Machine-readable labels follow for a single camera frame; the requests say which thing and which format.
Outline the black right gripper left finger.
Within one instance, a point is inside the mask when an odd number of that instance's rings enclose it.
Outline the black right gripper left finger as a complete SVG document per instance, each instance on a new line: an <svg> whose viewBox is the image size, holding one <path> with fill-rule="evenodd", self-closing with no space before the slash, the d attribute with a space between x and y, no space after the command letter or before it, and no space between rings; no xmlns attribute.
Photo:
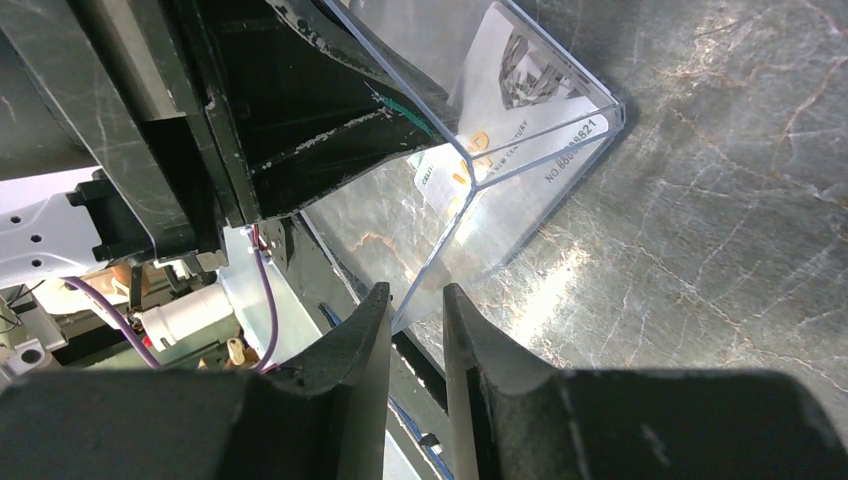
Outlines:
<svg viewBox="0 0 848 480"><path fill-rule="evenodd" d="M5 479L378 479L390 287L263 374L45 370L1 396Z"/></svg>

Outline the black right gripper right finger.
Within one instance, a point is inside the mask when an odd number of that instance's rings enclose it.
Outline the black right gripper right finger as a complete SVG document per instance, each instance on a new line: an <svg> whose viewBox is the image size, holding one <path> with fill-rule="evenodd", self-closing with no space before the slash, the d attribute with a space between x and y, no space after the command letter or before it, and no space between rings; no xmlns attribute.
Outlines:
<svg viewBox="0 0 848 480"><path fill-rule="evenodd" d="M443 291L459 479L843 479L799 381L763 369L559 369Z"/></svg>

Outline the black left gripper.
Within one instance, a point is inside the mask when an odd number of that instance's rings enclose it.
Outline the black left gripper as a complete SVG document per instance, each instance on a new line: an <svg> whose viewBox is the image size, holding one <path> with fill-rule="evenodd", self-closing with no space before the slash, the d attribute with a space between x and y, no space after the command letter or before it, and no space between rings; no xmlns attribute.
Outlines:
<svg viewBox="0 0 848 480"><path fill-rule="evenodd" d="M200 1L5 1L1 178L84 167L72 191L101 261L228 265L255 222L211 23Z"/></svg>

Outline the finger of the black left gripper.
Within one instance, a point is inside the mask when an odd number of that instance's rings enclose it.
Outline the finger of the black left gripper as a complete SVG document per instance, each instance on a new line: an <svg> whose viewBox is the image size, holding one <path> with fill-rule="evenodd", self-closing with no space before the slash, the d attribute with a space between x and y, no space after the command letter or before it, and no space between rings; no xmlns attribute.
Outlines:
<svg viewBox="0 0 848 480"><path fill-rule="evenodd" d="M446 91L322 1L182 1L178 30L232 222L290 216L444 140Z"/></svg>

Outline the clear acrylic card box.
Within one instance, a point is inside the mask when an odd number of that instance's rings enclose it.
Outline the clear acrylic card box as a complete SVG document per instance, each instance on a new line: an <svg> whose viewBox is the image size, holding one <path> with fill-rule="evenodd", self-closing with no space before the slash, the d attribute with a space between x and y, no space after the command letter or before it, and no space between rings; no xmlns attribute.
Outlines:
<svg viewBox="0 0 848 480"><path fill-rule="evenodd" d="M392 111L436 139L411 154L422 253L399 282L401 330L513 257L603 154L624 104L514 1L332 1L395 80Z"/></svg>

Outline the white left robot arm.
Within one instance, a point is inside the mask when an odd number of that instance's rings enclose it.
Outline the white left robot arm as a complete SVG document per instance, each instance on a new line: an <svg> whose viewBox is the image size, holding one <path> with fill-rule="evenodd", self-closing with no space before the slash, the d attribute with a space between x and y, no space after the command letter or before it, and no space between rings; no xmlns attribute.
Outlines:
<svg viewBox="0 0 848 480"><path fill-rule="evenodd" d="M452 113L334 1L5 1L2 180L95 175L2 214L1 284L224 255Z"/></svg>

